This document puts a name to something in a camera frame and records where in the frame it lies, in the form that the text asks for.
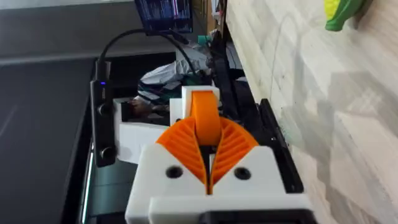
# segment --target white plastic part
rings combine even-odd
[[[183,86],[182,87],[182,116],[187,118],[191,114],[192,92],[193,91],[213,91],[217,101],[220,101],[220,90],[213,86]]]
[[[251,177],[240,180],[235,169],[246,168]],[[229,170],[213,187],[213,195],[283,195],[285,188],[272,149],[256,146]]]
[[[120,161],[138,164],[142,148],[145,145],[155,143],[168,127],[156,124],[122,122],[121,103],[128,99],[119,98],[113,101],[115,145]]]
[[[179,166],[181,177],[170,179],[166,170]],[[126,209],[128,224],[149,223],[149,207],[155,197],[204,197],[205,186],[160,144],[147,146],[141,154]]]
[[[199,216],[209,211],[297,208],[312,209],[306,195],[154,197],[150,202],[149,220],[151,224],[197,224]]]
[[[170,99],[170,126],[172,126],[177,119],[182,118],[182,100]]]

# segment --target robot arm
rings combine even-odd
[[[286,192],[273,150],[219,117],[218,100],[217,88],[190,86],[170,102],[181,120],[142,150],[127,223],[316,223],[307,196]]]

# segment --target desk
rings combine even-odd
[[[229,0],[257,102],[271,102],[320,223],[398,222],[398,3],[324,29],[323,1]]]

